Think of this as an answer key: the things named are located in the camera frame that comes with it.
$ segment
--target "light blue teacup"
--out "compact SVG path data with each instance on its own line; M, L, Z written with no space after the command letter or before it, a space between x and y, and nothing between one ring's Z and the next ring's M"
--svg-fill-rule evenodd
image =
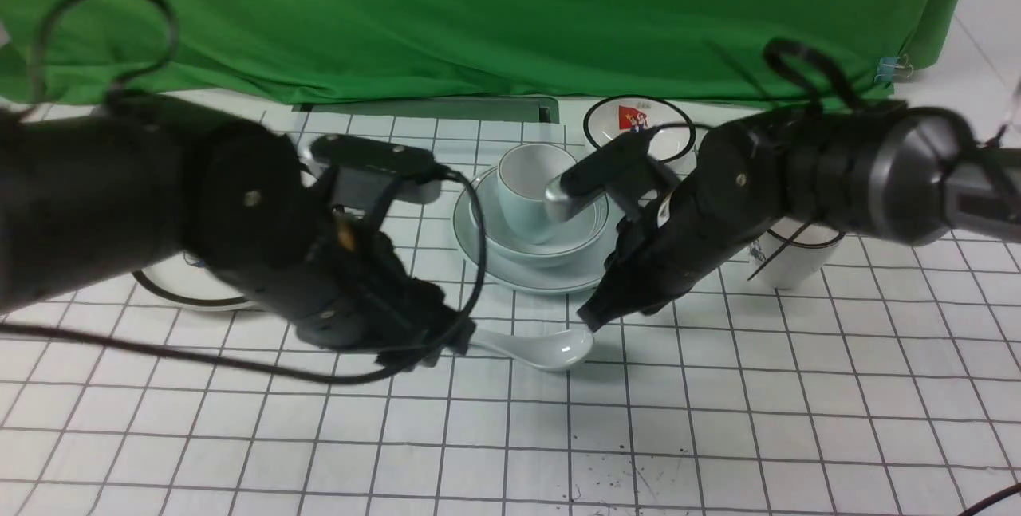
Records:
M507 227L530 243L548 241L557 223L546 215L546 184L577 161L555 145L526 143L510 149L496 166L500 210Z

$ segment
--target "plate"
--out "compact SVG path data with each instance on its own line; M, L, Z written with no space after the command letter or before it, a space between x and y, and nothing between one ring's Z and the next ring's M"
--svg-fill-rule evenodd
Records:
M254 303L205 270L200 259L178 253L134 273L142 288L176 307L193 311L237 311Z
M607 204L603 195L592 206L586 207L574 219L558 226L553 236L544 243L530 243L523 240L506 224L500 210L497 196L498 180L493 175L496 168L486 170L476 179L476 190L482 214L486 218L486 241L499 254L526 265L550 266L565 261L565 257L579 253L590 246L606 227ZM478 226L475 212L467 207L473 226Z
M472 223L471 205L467 192L460 192L454 203L450 227L454 242L465 260L478 267L479 233ZM577 254L565 265L540 268L515 263L499 254L489 254L486 273L496 282L522 292L532 294L567 294L588 290L599 284L605 271L602 262L617 246L617 222L624 214L616 205L610 205L605 228L596 242L584 252Z
M669 101L643 95L607 97L585 113L582 125L589 145L598 149L617 135L675 122L688 127L661 131L648 147L649 155L666 163L680 159L695 144L694 124L687 113Z

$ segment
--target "white ceramic spoon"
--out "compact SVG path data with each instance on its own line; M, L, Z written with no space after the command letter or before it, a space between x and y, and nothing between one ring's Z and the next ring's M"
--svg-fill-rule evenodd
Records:
M564 371L585 361L595 338L588 329L570 329L545 336L512 336L476 329L468 342L542 371Z

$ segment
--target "green cloth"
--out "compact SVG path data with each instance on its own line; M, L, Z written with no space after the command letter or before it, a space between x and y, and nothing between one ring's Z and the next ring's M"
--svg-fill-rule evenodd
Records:
M23 99L23 58L55 0L0 0L11 46L0 95ZM748 100L755 91L706 46L719 44L781 98L763 44L783 36L837 58L857 89L880 57L933 63L957 0L169 0L181 19L174 64L154 90L225 87L285 103L452 94L642 93ZM48 51L50 91L94 102L112 76L161 47L140 0L92 0Z

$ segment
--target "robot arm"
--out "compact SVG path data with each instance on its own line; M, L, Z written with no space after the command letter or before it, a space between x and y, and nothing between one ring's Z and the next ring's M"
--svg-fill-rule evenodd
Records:
M435 199L452 173L422 149L341 148L308 188L286 137L173 97L130 92L74 120L0 113L0 312L186 249L311 344L400 369L464 354L474 323L380 231L392 200ZM338 210L354 204L342 187L372 205L363 218Z
M646 154L653 135L676 125L621 135L547 188L555 219L601 193L627 214L606 274L579 310L591 330L660 311L781 217L910 245L955 228L1021 241L1021 150L979 147L953 111L900 101L849 113L776 108L710 131L679 184ZM657 197L639 205L648 191Z

